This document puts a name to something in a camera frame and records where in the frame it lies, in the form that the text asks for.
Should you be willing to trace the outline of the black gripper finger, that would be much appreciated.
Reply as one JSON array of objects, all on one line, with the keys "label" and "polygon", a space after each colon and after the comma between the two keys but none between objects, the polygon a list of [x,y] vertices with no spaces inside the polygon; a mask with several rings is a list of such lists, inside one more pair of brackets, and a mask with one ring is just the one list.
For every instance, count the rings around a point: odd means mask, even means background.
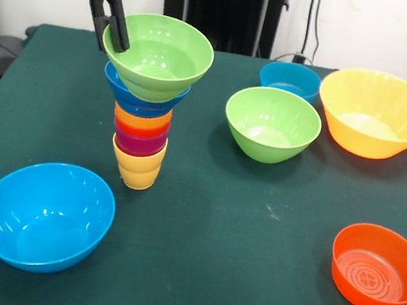
[{"label": "black gripper finger", "polygon": [[107,0],[111,16],[108,18],[112,45],[116,52],[125,52],[130,48],[122,0]]},{"label": "black gripper finger", "polygon": [[96,38],[97,38],[98,44],[99,44],[99,49],[101,50],[101,52],[103,52],[105,50],[105,47],[103,45],[103,40],[102,40],[103,32],[105,31],[105,28],[107,27],[108,22],[109,22],[109,17],[111,16],[111,15],[105,14],[105,10],[104,10],[105,2],[107,2],[110,5],[109,8],[111,11],[113,11],[114,0],[89,0],[95,34],[96,34]]}]

